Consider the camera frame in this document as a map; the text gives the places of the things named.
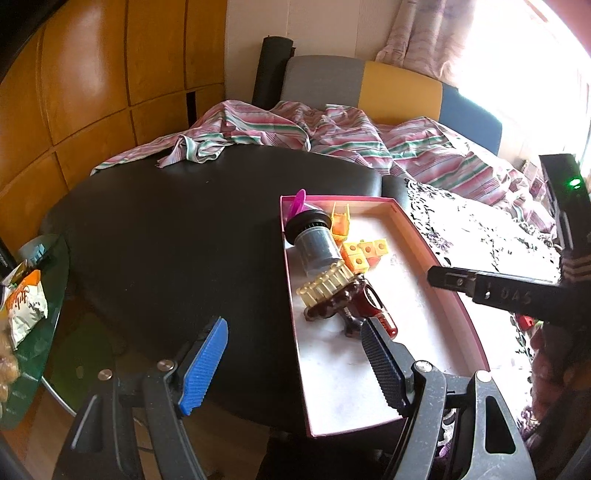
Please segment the person's right hand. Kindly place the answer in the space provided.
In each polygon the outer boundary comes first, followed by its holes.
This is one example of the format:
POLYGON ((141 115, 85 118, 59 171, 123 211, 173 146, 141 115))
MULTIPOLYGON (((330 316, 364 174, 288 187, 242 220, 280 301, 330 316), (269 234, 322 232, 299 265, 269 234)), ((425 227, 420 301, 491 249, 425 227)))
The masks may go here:
POLYGON ((542 324, 531 338, 531 347, 535 351, 532 364, 532 410, 534 417, 542 421, 555 406, 564 406, 561 395, 568 390, 570 393, 586 393, 587 399, 576 407, 573 416, 590 425, 590 361, 574 364, 564 370, 548 353, 551 341, 555 337, 542 324))

